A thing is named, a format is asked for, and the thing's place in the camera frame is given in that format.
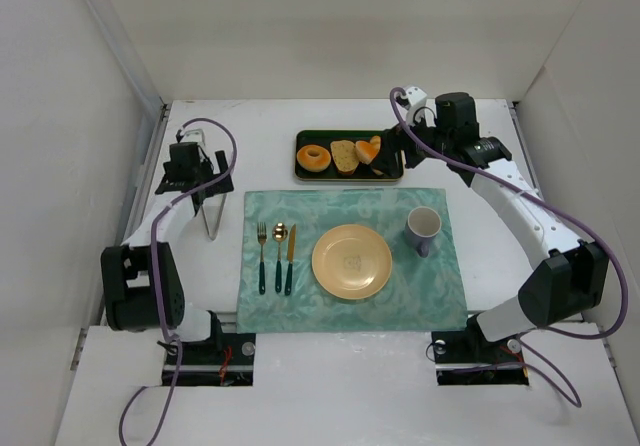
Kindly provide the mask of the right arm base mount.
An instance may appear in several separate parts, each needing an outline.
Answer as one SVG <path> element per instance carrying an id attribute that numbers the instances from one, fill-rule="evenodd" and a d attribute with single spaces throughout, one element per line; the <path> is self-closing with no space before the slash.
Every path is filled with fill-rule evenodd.
<path id="1" fill-rule="evenodd" d="M 486 342 L 471 331 L 433 332 L 428 349 L 439 386 L 528 386 L 522 346 L 514 336 Z"/>

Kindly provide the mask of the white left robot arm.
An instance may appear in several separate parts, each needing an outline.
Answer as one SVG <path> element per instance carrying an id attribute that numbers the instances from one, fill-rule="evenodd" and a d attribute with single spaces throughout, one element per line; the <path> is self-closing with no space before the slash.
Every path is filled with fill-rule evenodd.
<path id="1" fill-rule="evenodd" d="M 209 156 L 202 142 L 183 141 L 170 146 L 163 169 L 140 226 L 101 254 L 107 324 L 115 331 L 160 328 L 185 343 L 214 343 L 219 320 L 185 299 L 171 246 L 216 197 L 234 190 L 229 164 L 224 151 Z"/>

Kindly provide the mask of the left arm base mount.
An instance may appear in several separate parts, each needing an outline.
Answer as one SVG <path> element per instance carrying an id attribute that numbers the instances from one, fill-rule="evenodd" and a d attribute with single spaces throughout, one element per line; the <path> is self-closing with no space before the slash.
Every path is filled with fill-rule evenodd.
<path id="1" fill-rule="evenodd" d="M 255 334 L 223 333 L 218 342 L 185 343 L 176 385 L 250 387 L 255 351 Z"/>

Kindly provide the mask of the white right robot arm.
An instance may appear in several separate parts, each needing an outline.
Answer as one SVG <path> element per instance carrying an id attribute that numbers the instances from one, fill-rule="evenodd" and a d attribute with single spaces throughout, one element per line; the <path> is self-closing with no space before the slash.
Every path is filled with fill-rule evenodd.
<path id="1" fill-rule="evenodd" d="M 606 251 L 596 241 L 583 240 L 561 222 L 559 212 L 544 206 L 499 139 L 481 136 L 469 94 L 438 96 L 432 125 L 420 116 L 426 95 L 419 88 L 396 87 L 390 101 L 398 123 L 383 132 L 375 167 L 386 170 L 388 158 L 398 152 L 407 168 L 427 157 L 445 161 L 492 207 L 533 269 L 513 298 L 469 320 L 466 329 L 476 342 L 496 343 L 546 328 L 600 304 Z"/>

